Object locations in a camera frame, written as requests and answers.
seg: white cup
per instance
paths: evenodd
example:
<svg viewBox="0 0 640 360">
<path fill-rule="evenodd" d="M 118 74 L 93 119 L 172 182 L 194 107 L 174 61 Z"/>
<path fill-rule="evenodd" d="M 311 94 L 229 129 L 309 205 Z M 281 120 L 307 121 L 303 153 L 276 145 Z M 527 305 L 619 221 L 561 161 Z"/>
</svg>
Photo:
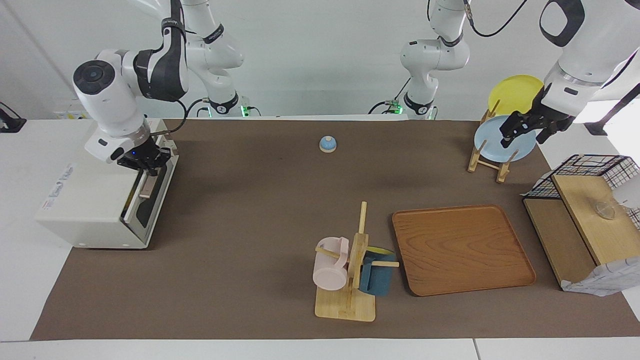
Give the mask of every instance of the white cup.
<svg viewBox="0 0 640 360">
<path fill-rule="evenodd" d="M 349 257 L 349 240 L 346 238 L 324 238 L 317 245 L 325 250 L 340 254 L 334 259 L 320 252 L 316 253 L 314 283 L 318 288 L 335 291 L 347 284 L 347 270 L 344 265 Z"/>
</svg>

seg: microwave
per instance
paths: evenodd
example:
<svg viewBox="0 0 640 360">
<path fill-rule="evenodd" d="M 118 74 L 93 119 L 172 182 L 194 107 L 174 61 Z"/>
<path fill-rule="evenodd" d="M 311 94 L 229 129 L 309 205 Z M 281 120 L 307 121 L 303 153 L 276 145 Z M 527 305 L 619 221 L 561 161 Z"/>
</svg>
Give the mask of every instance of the microwave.
<svg viewBox="0 0 640 360">
<path fill-rule="evenodd" d="M 151 132 L 166 130 L 161 119 L 147 119 Z M 157 176 L 103 163 L 84 149 L 91 126 L 67 166 L 36 211 L 35 220 L 74 247 L 144 249 L 160 214 L 178 161 L 169 134 L 156 144 L 171 149 L 171 158 Z"/>
</svg>

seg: wooden tray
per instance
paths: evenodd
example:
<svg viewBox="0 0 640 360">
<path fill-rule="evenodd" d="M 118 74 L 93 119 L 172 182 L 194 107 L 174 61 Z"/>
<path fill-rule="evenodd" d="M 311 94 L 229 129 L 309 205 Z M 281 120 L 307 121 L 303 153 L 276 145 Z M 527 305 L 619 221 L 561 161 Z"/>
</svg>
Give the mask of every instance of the wooden tray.
<svg viewBox="0 0 640 360">
<path fill-rule="evenodd" d="M 497 205 L 399 211 L 393 223 L 416 296 L 525 286 L 536 280 Z"/>
</svg>

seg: white wall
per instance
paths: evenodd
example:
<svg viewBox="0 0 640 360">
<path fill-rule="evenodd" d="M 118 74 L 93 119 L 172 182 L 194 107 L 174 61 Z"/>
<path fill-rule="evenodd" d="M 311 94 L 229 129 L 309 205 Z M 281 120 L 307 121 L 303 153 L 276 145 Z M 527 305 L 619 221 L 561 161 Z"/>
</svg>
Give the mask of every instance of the white wall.
<svg viewBox="0 0 640 360">
<path fill-rule="evenodd" d="M 101 49 L 148 49 L 161 42 L 159 21 L 126 0 L 2 3 L 15 12 L 52 60 L 47 66 L 37 55 L 32 57 L 33 46 L 24 48 L 24 37 L 0 40 L 0 95 L 17 108 L 33 108 L 29 114 L 35 117 L 51 110 L 53 97 L 72 96 L 53 68 L 68 82 L 75 68 Z M 480 38 L 465 25 L 472 50 L 469 64 L 462 70 L 435 74 L 440 79 L 439 118 L 479 118 L 490 90 L 501 79 L 521 73 L 544 77 L 561 52 L 538 29 L 545 3 L 529 1 L 493 38 Z M 374 103 L 392 98 L 406 81 L 408 73 L 399 61 L 404 42 L 436 37 L 426 19 L 425 0 L 219 0 L 212 5 L 246 52 L 246 63 L 232 70 L 237 88 L 265 115 L 366 112 Z M 489 32 L 517 4 L 492 0 L 474 1 L 472 6 L 477 27 Z M 2 11 L 2 17 L 10 14 Z M 16 33 L 16 26 L 15 21 L 2 21 L 0 31 Z M 34 63 L 44 67 L 35 73 L 27 71 Z M 15 85 L 8 89 L 5 78 Z M 204 87 L 192 77 L 186 100 L 204 95 Z M 142 99 L 140 105 L 152 117 L 180 115 L 176 104 Z"/>
</svg>

